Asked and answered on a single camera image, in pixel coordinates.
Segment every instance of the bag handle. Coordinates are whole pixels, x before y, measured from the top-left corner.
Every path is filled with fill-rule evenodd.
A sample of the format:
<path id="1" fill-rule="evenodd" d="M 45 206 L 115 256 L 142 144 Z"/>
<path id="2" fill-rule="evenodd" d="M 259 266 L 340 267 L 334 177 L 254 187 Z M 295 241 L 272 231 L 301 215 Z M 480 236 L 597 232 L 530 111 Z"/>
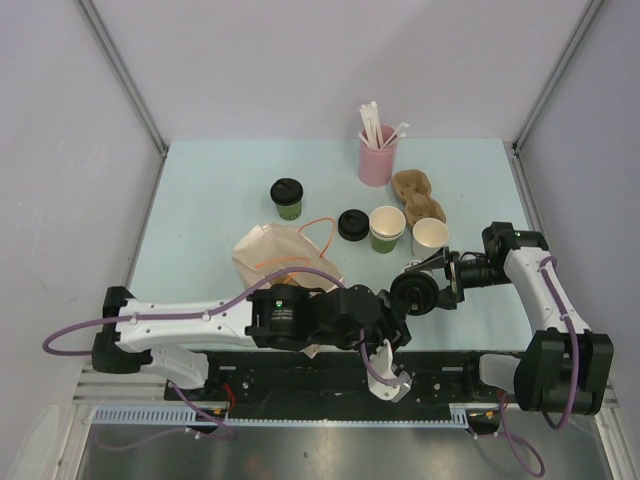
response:
<path id="1" fill-rule="evenodd" d="M 256 265 L 255 268 L 262 268 L 268 265 L 272 265 L 274 263 L 284 263 L 284 262 L 298 262 L 303 261 L 306 262 L 305 267 L 311 265 L 311 259 L 309 257 L 281 257 L 281 258 L 272 258 L 271 260 L 267 260 L 266 262 L 262 262 Z M 289 281 L 293 280 L 293 277 L 296 276 L 297 273 L 290 273 L 287 275 L 287 278 L 283 283 L 289 283 Z"/>
<path id="2" fill-rule="evenodd" d="M 320 252 L 320 258 L 324 258 L 324 254 L 327 253 L 327 250 L 329 250 L 329 247 L 331 246 L 331 243 L 333 242 L 333 237 L 335 237 L 335 235 L 336 235 L 336 221 L 331 217 L 322 217 L 322 218 L 318 218 L 316 220 L 313 220 L 313 221 L 311 221 L 309 223 L 305 223 L 303 226 L 301 226 L 298 229 L 298 233 L 301 233 L 302 230 L 304 230 L 307 227 L 310 227 L 314 223 L 324 222 L 324 221 L 330 221 L 332 223 L 332 225 L 331 225 L 331 233 L 329 234 L 329 240 L 327 241 L 327 244 L 324 246 L 324 248 Z"/>

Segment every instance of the black cup lid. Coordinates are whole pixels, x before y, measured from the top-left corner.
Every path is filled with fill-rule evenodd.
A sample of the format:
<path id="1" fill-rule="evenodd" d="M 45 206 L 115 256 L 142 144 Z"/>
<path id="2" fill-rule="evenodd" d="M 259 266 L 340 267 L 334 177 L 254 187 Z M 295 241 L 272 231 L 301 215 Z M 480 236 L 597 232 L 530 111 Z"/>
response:
<path id="1" fill-rule="evenodd" d="M 347 210 L 338 219 L 338 233 L 345 240 L 357 242 L 369 233 L 369 217 L 361 210 Z"/>
<path id="2" fill-rule="evenodd" d="M 293 178 L 281 178 L 271 186 L 271 200 L 283 207 L 295 205 L 302 199 L 302 185 Z"/>

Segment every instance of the pink cup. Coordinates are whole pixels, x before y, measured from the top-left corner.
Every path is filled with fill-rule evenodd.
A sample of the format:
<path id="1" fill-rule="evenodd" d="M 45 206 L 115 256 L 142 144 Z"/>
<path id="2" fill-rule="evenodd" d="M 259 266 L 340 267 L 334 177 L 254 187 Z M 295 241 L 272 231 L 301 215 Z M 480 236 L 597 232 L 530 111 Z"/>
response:
<path id="1" fill-rule="evenodd" d="M 386 142 L 393 135 L 393 127 L 381 125 L 382 138 Z M 362 136 L 367 138 L 367 133 L 362 132 Z M 360 140 L 360 166 L 358 167 L 358 177 L 365 185 L 370 187 L 382 187 L 391 181 L 393 174 L 393 162 L 396 159 L 396 142 L 390 148 L 375 150 Z"/>

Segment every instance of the brown paper bag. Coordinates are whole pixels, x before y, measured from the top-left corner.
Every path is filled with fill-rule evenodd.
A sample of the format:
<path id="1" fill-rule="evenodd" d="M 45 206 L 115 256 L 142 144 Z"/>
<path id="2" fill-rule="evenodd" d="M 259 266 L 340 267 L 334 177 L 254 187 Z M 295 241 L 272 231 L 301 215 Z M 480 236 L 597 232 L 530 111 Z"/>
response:
<path id="1" fill-rule="evenodd" d="M 270 273 L 293 266 L 315 268 L 344 281 L 338 268 L 323 256 L 328 244 L 323 252 L 320 252 L 311 240 L 300 233 L 307 225 L 298 228 L 271 223 L 264 227 L 253 227 L 231 252 L 233 263 L 245 286 L 250 287 Z M 336 288 L 333 282 L 311 273 L 283 275 L 273 283 L 298 284 L 306 288 L 322 288 L 325 291 Z"/>

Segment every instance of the white wall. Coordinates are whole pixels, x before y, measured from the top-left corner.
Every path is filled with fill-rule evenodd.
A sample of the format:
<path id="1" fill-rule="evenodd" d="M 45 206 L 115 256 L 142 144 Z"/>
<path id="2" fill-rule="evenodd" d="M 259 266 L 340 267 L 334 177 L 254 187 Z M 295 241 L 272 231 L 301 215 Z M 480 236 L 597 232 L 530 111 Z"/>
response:
<path id="1" fill-rule="evenodd" d="M 100 316 L 121 283 L 159 158 L 70 0 L 0 14 L 0 478 L 86 359 L 46 335 Z M 90 345 L 90 335 L 76 337 Z"/>
<path id="2" fill-rule="evenodd" d="M 98 0 L 168 138 L 416 137 L 522 125 L 587 0 Z"/>
<path id="3" fill-rule="evenodd" d="M 613 382 L 640 446 L 640 2 L 611 0 L 524 147 L 558 275 L 615 345 Z"/>

